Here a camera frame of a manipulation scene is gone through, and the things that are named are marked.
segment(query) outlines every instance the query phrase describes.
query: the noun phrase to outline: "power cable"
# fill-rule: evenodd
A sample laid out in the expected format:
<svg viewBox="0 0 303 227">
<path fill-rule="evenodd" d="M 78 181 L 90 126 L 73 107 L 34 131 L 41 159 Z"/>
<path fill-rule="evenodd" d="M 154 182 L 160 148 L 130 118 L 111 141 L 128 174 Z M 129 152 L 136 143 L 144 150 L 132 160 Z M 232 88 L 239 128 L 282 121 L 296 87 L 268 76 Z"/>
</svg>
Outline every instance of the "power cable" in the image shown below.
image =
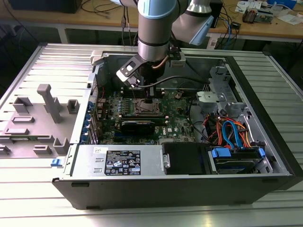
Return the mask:
<svg viewBox="0 0 303 227">
<path fill-rule="evenodd" d="M 172 76 L 172 77 L 167 77 L 167 78 L 164 78 L 156 83 L 153 83 L 153 84 L 149 84 L 149 85 L 144 85 L 144 86 L 141 86 L 141 85 L 137 85 L 137 87 L 140 87 L 140 88 L 149 88 L 149 87 L 153 87 L 153 86 L 156 86 L 158 84 L 161 84 L 167 80 L 170 80 L 170 79 L 176 79 L 176 78 L 183 78 L 183 79 L 189 79 L 189 80 L 192 80 L 194 82 L 197 82 L 197 83 L 200 83 L 200 84 L 209 84 L 210 82 L 208 80 L 199 80 L 199 79 L 195 79 L 195 78 L 189 78 L 189 77 L 183 77 L 183 76 Z"/>
</svg>

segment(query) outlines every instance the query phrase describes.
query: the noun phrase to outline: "metal bracket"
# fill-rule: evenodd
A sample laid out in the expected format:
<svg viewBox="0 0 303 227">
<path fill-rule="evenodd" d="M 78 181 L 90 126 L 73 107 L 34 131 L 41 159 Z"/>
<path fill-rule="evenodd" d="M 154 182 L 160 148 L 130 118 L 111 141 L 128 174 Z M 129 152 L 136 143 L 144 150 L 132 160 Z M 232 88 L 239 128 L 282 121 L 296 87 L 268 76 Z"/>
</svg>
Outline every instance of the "metal bracket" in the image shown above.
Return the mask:
<svg viewBox="0 0 303 227">
<path fill-rule="evenodd" d="M 108 56 L 103 56 L 103 51 L 93 51 L 90 55 L 90 63 L 92 66 L 98 65 L 100 61 Z"/>
<path fill-rule="evenodd" d="M 166 169 L 170 168 L 169 154 L 163 155 L 163 165 Z"/>
<path fill-rule="evenodd" d="M 127 81 L 132 87 L 135 87 L 140 83 L 140 80 L 134 76 L 134 73 L 145 63 L 147 63 L 146 60 L 139 55 L 135 55 L 117 71 L 116 75 L 122 82 L 125 83 Z"/>
</svg>

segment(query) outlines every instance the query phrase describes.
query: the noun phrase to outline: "connector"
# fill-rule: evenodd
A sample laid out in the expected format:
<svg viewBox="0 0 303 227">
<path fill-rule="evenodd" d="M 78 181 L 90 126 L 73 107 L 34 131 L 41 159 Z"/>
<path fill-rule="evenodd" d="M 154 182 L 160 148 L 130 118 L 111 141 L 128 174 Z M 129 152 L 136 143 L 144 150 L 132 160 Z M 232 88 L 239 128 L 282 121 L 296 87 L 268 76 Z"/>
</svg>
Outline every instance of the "connector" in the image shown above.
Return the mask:
<svg viewBox="0 0 303 227">
<path fill-rule="evenodd" d="M 214 148 L 212 150 L 212 156 L 215 157 L 231 157 L 231 152 L 228 148 Z"/>
<path fill-rule="evenodd" d="M 121 27 L 125 28 L 126 27 L 126 17 L 123 15 L 121 18 Z"/>
</svg>

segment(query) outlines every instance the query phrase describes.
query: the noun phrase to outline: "sticker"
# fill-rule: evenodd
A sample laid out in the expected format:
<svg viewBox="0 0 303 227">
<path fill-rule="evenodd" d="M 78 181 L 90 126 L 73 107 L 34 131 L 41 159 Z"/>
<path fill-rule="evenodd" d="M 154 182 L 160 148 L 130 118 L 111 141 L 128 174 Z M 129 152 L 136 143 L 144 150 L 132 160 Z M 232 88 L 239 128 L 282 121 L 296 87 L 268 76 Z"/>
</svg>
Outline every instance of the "sticker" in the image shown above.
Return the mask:
<svg viewBox="0 0 303 227">
<path fill-rule="evenodd" d="M 108 148 L 94 147 L 93 154 L 106 154 L 107 150 L 108 150 Z"/>
<path fill-rule="evenodd" d="M 139 150 L 107 150 L 105 175 L 141 175 L 140 161 Z"/>
</svg>

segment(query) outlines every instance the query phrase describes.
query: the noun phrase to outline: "gray plastic bracket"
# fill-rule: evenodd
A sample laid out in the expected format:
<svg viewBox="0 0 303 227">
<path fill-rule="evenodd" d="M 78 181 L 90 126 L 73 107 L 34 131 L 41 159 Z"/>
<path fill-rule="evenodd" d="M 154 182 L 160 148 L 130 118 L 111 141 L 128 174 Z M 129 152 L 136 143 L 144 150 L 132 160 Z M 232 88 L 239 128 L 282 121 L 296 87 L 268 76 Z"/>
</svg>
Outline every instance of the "gray plastic bracket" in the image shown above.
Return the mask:
<svg viewBox="0 0 303 227">
<path fill-rule="evenodd" d="M 41 137 L 38 137 L 37 139 L 40 143 L 53 143 L 55 140 L 53 135 L 43 135 Z"/>
<path fill-rule="evenodd" d="M 70 99 L 67 102 L 67 109 L 70 114 L 77 114 L 79 111 L 79 103 L 77 99 Z"/>
<path fill-rule="evenodd" d="M 0 143 L 14 143 L 14 141 L 10 137 L 1 137 Z"/>
<path fill-rule="evenodd" d="M 50 155 L 52 153 L 52 150 L 48 145 L 34 145 L 33 151 L 37 155 L 45 155 L 45 154 Z"/>
<path fill-rule="evenodd" d="M 58 155 L 67 155 L 69 147 L 70 142 L 67 138 L 64 139 L 63 144 L 60 143 L 58 138 L 56 138 L 55 142 L 53 143 L 53 148 L 57 151 Z"/>
<path fill-rule="evenodd" d="M 27 106 L 32 106 L 33 104 L 30 102 L 28 97 L 18 97 L 14 103 L 13 106 L 16 109 L 18 114 L 27 114 Z"/>
<path fill-rule="evenodd" d="M 53 97 L 51 95 L 51 89 L 52 87 L 49 84 L 40 84 L 37 89 L 37 93 L 40 94 L 44 99 L 45 105 L 52 116 L 53 122 L 58 124 L 61 122 L 62 118 L 59 114 L 55 102 L 53 101 Z"/>
<path fill-rule="evenodd" d="M 62 106 L 61 106 L 61 104 L 59 103 L 58 98 L 57 98 L 57 97 L 54 97 L 54 98 L 53 98 L 53 102 L 55 103 L 55 106 L 57 107 L 57 110 L 60 112 L 61 109 L 62 109 Z M 45 108 L 46 112 L 49 114 L 47 105 L 44 105 L 44 108 Z"/>
<path fill-rule="evenodd" d="M 4 134 L 9 135 L 28 135 L 29 130 L 28 129 L 6 129 Z"/>
<path fill-rule="evenodd" d="M 32 116 L 28 116 L 28 117 L 14 117 L 11 121 L 14 124 L 19 124 L 19 123 L 34 123 L 35 119 Z"/>
<path fill-rule="evenodd" d="M 0 155 L 8 155 L 11 150 L 7 146 L 0 145 Z"/>
</svg>

